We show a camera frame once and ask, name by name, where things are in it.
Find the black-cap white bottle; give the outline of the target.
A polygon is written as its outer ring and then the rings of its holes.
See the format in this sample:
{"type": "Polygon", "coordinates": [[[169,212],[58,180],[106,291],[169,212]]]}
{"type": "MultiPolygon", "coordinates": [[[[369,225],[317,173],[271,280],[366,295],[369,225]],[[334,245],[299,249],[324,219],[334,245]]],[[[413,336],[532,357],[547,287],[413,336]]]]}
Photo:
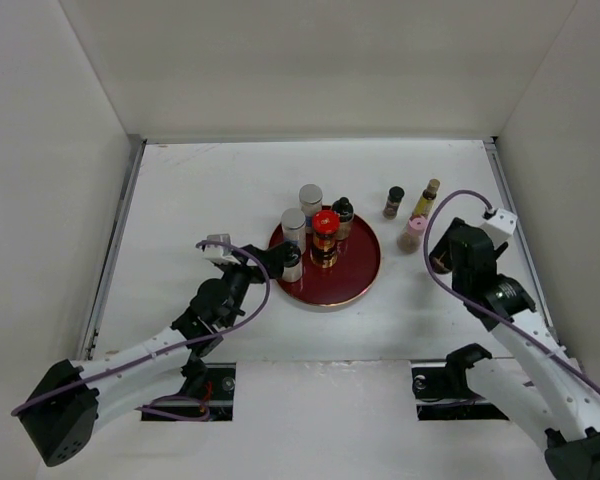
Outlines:
{"type": "Polygon", "coordinates": [[[302,251],[295,244],[286,244],[283,260],[282,280],[287,283],[295,283],[303,275],[302,251]]]}

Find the pink-lid spice jar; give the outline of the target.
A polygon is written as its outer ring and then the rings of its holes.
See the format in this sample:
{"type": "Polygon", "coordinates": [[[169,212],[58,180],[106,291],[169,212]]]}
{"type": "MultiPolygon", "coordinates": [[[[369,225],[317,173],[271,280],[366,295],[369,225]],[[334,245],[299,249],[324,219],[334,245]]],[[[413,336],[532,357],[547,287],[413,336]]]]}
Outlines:
{"type": "Polygon", "coordinates": [[[398,248],[405,254],[415,253],[421,245],[427,224],[428,220],[423,216],[410,218],[397,238],[398,248]]]}

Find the yellow-label sesame oil bottle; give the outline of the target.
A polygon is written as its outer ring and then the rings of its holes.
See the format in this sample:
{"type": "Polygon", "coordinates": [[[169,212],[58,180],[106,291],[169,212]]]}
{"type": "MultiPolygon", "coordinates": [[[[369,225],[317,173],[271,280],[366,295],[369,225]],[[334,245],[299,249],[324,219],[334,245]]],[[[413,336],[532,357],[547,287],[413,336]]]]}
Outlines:
{"type": "Polygon", "coordinates": [[[439,187],[440,181],[438,179],[433,178],[429,180],[426,188],[423,190],[412,211],[412,217],[429,217],[430,212],[433,209],[433,205],[435,203],[439,187]]]}

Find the red-lid chili sauce jar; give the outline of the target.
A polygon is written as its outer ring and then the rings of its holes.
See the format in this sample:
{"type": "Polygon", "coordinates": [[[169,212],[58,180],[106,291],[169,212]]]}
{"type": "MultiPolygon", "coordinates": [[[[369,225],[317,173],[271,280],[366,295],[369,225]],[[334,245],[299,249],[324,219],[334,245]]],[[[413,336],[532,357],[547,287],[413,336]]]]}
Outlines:
{"type": "Polygon", "coordinates": [[[313,216],[310,257],[322,269],[331,268],[337,261],[336,236],[339,227],[339,215],[332,210],[322,210],[313,216]]]}

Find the small black-cap spice jar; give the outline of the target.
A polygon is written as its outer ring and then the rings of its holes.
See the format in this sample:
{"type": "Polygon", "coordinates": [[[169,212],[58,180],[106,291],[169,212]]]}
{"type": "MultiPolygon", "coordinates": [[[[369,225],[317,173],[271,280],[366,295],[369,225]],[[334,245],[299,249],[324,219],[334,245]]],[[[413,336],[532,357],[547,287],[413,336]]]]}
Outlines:
{"type": "Polygon", "coordinates": [[[388,190],[388,195],[384,209],[382,211],[383,216],[386,219],[395,219],[404,197],[404,189],[400,186],[392,186],[388,190]]]}

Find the black-cap grinder bottle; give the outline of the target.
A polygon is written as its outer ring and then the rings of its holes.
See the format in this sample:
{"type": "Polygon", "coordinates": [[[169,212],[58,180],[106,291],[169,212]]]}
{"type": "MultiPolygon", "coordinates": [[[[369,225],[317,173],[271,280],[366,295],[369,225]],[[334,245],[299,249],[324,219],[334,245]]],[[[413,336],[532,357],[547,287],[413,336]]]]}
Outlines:
{"type": "Polygon", "coordinates": [[[331,210],[339,217],[339,228],[336,233],[336,240],[346,240],[350,235],[353,219],[355,217],[353,205],[347,197],[341,197],[333,202],[331,210]]]}

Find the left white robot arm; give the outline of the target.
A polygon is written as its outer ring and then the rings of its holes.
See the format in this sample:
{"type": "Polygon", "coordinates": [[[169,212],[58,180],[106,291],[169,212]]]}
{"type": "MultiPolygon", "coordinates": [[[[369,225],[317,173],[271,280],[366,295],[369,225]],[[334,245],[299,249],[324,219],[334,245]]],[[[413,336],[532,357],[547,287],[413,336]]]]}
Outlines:
{"type": "Polygon", "coordinates": [[[132,410],[199,395],[204,357],[255,317],[242,309],[250,286],[269,287],[301,258],[291,242],[262,250],[236,247],[226,235],[211,235],[197,247],[222,274],[201,283],[169,326],[100,360],[55,363],[13,410],[46,466],[67,462],[98,430],[132,410]]]}

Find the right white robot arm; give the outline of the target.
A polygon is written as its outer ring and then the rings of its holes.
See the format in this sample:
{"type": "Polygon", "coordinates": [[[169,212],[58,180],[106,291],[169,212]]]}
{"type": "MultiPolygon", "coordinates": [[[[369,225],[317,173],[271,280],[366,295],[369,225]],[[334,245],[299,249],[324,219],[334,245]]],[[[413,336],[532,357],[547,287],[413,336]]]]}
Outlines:
{"type": "Polygon", "coordinates": [[[479,344],[447,355],[444,384],[496,406],[534,441],[554,478],[600,479],[600,392],[572,366],[524,287],[498,271],[515,227],[507,215],[479,227],[456,218],[428,261],[434,272],[450,273],[452,293],[532,384],[509,377],[479,344]]]}

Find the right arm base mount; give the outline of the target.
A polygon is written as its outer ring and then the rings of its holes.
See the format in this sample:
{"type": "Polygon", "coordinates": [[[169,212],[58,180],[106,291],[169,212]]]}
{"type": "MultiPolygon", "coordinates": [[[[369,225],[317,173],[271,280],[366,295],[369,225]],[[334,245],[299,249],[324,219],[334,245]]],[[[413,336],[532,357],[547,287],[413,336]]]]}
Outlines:
{"type": "Polygon", "coordinates": [[[411,366],[412,393],[420,421],[502,420],[508,417],[496,406],[471,391],[466,371],[492,355],[478,344],[448,354],[443,362],[411,366]]]}

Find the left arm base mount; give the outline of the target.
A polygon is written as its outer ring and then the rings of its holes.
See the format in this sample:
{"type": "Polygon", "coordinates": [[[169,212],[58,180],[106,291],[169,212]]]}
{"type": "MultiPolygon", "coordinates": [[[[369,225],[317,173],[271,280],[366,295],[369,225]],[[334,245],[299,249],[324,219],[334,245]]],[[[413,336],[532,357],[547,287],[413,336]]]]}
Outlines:
{"type": "Polygon", "coordinates": [[[229,422],[236,392],[235,363],[210,363],[201,380],[189,381],[178,394],[141,408],[142,422],[229,422]]]}

